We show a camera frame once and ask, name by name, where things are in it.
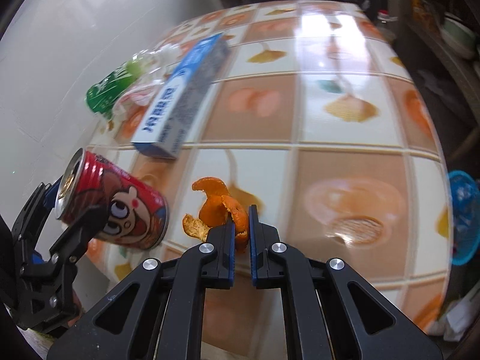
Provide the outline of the orange peel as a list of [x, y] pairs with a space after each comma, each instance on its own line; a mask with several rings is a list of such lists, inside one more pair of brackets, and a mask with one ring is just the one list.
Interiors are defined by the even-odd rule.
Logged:
[[245, 208], [234, 198], [223, 180], [208, 176], [196, 180], [191, 188], [193, 191], [202, 191], [206, 195], [198, 217], [185, 214], [182, 219], [182, 228], [187, 236], [205, 242], [208, 233], [215, 227], [227, 224], [233, 220], [235, 249], [243, 253], [250, 240], [250, 221]]

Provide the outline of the cooking oil bottle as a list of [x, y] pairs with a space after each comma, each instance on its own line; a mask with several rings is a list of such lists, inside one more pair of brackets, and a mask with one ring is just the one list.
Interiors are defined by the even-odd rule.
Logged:
[[382, 38], [391, 46], [395, 43], [397, 36], [394, 32], [397, 16], [391, 16], [387, 10], [379, 10], [377, 12], [377, 21], [375, 26], [377, 31], [382, 35]]

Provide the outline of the green label plastic bottle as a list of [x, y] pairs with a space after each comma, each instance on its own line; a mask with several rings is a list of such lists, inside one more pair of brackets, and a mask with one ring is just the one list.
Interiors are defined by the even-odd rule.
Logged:
[[104, 119], [111, 120], [125, 110], [124, 106], [116, 105], [122, 102], [122, 96], [133, 95], [133, 103], [145, 106], [148, 95], [166, 81], [167, 67], [180, 56], [181, 49], [174, 44], [141, 50], [87, 90], [87, 107]]

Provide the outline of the red cartoon drink can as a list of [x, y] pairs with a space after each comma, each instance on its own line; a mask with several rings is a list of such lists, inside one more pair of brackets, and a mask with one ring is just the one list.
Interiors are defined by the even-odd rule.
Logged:
[[149, 250], [168, 227], [168, 204], [161, 193], [102, 155], [80, 148], [60, 180], [55, 216], [72, 224], [91, 206], [102, 206], [107, 213], [96, 236], [104, 242]]

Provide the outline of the green and white bowl stack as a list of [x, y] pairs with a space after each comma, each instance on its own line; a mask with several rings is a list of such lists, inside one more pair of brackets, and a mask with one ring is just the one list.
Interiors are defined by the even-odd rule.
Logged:
[[475, 55], [476, 36], [474, 32], [454, 14], [445, 13], [440, 34], [457, 56], [469, 60]]

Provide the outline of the blue toothpaste box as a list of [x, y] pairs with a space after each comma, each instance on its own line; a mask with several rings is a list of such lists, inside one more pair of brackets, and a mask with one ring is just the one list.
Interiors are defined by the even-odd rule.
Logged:
[[221, 33], [198, 41], [174, 69], [130, 143], [151, 158], [175, 159], [210, 85], [230, 54]]

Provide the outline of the blue plastic trash basket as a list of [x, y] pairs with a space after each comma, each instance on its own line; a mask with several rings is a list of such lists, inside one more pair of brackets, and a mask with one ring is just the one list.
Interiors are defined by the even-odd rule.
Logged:
[[453, 213], [453, 248], [451, 263], [467, 264], [479, 248], [479, 183], [468, 173], [448, 173]]

